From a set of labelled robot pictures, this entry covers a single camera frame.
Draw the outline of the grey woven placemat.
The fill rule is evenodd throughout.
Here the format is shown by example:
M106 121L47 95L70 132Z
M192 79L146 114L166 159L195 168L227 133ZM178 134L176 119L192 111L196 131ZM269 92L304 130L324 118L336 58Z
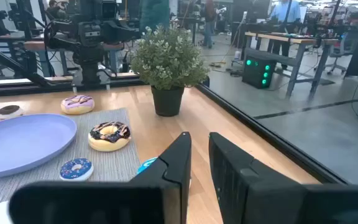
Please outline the grey woven placemat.
M94 165L90 181L128 181L134 177L140 166L133 139L123 148L113 152L99 152L88 144L88 133L97 124L107 121L120 121L129 124L129 116L124 108L99 111L79 116L71 116L77 124L77 134L73 142L60 155L29 171L9 177L0 177L0 203L8 201L14 191L25 184L41 180L58 180L61 166L76 158L87 158Z

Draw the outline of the purple plate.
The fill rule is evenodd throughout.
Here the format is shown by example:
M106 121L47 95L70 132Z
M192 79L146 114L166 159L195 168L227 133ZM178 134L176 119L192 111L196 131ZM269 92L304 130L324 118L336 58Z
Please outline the purple plate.
M60 114L32 114L0 121L0 177L42 165L74 140L76 123Z

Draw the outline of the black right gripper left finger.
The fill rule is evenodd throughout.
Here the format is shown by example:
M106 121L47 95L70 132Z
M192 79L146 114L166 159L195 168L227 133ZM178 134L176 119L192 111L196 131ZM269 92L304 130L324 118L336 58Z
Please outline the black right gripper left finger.
M35 182L14 192L13 224L186 224L191 136L128 182Z

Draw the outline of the grey office chair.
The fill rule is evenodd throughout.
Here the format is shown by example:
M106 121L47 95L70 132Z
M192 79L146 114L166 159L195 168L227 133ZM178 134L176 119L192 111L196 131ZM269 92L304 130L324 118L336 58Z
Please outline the grey office chair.
M329 68L327 71L328 75L332 75L335 69L341 71L341 75L345 74L347 68L338 64L338 59L343 56L352 55L353 53L353 40L349 32L343 33L341 40L330 46L329 57L334 58L334 62L331 64L326 64L324 68Z

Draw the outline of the small blue sprinkled donut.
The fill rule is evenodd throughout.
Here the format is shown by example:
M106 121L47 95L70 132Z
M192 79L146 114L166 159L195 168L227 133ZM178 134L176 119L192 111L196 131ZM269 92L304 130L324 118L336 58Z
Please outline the small blue sprinkled donut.
M85 181L94 171L93 163L86 158L72 159L60 168L60 178L65 181Z

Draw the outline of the green artificial plant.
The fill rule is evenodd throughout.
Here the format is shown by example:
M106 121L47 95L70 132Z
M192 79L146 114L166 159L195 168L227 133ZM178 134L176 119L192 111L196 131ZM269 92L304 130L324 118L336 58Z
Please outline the green artificial plant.
M201 49L192 33L180 27L146 27L137 41L131 67L140 79L158 90L192 87L207 79Z

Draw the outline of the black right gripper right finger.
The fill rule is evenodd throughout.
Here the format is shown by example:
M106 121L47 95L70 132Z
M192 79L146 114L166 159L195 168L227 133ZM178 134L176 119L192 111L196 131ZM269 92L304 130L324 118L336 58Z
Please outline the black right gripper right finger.
M300 184L219 133L209 163L224 224L358 224L358 185Z

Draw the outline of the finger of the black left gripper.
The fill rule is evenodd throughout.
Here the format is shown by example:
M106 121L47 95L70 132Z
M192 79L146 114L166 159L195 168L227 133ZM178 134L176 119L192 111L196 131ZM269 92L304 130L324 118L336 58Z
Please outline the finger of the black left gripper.
M67 34L58 30L58 25L49 22L44 29L44 45L50 49L74 49L79 47L80 43L70 38Z
M124 21L104 21L101 25L101 39L104 43L120 43L140 38L137 29L130 28Z

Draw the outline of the wooden workbench with grey legs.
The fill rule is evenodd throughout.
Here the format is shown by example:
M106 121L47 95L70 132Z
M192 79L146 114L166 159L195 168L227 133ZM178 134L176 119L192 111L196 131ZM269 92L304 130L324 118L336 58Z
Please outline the wooden workbench with grey legs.
M263 60L273 60L274 62L284 63L285 65L291 66L291 76L287 86L286 97L290 98L293 92L293 89L297 83L311 83L311 89L309 93L309 97L313 98L318 85L320 84L321 76L323 74L324 67L326 65L326 61L329 56L329 49L331 45L334 45L339 42L339 39L313 39L309 37L297 37L290 35L279 34L276 32L273 33L254 33L254 32L246 32L246 44L244 49L244 68L247 68L251 63L247 62L248 57L259 58ZM298 50L296 52L295 58L291 58L288 56L283 56L279 54L271 53L270 51L261 51L259 47L253 49L250 47L252 39L256 39L260 41L261 39L268 40L279 40L285 42L286 44L297 44ZM323 52L318 60L318 66L315 71L313 78L308 79L298 79L299 69L301 67L301 63L303 60L303 55L307 46L317 46L321 44L323 46Z

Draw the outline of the light blue iced donut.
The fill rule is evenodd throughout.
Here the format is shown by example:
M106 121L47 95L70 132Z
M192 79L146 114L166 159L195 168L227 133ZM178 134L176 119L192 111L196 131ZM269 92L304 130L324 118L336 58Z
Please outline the light blue iced donut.
M144 161L138 168L137 174L140 174L141 172L146 170L146 168L148 168L156 159L157 159L157 157L153 157L153 158L150 158L150 159Z

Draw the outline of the black computer with green lights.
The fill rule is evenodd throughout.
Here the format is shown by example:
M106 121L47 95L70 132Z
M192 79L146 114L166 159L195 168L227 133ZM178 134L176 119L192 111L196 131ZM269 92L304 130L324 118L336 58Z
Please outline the black computer with green lights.
M247 56L244 62L242 82L258 89L270 87L276 61Z

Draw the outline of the person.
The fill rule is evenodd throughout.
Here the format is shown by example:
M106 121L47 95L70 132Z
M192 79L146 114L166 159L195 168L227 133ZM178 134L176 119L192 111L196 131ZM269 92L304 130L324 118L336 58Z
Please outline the person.
M295 25L293 23L298 22L301 19L299 2L297 0L280 0L280 2L273 8L269 19L273 21L277 20L278 23L286 21L287 26L284 28L284 31L287 31L289 34L294 33ZM287 57L289 49L289 42L279 40L273 42L272 52L274 54L282 52L282 55Z
M51 21L54 19L64 19L66 18L65 8L58 4L56 0L49 0L46 15Z
M214 22L218 14L225 12L226 8L216 9L214 7L213 0L206 0L204 5L204 18L205 18L205 25L204 25L204 41L203 46L208 47L209 49L213 46L212 41L212 34L214 30Z

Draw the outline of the black plant pot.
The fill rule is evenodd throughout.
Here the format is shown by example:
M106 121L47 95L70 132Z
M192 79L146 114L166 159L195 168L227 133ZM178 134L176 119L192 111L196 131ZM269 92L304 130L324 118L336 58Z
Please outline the black plant pot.
M151 86L155 112L159 116L172 117L180 112L183 87L174 87L170 90L159 90Z

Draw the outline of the black aluminium table frame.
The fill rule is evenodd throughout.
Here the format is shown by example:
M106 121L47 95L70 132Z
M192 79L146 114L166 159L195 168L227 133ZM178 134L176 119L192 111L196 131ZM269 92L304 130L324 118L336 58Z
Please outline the black aluminium table frame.
M0 84L0 107L14 102L28 113L58 113L60 101L71 93L64 86L43 89L31 83L10 80L7 84ZM182 131L190 132L193 178L205 187L212 184L208 159L210 132L223 135L258 160L298 182L346 183L203 85L187 88L179 115L170 118L155 114L151 89L138 80L122 80L110 90L89 91L89 95L95 98L97 110L126 108L141 159L156 156Z

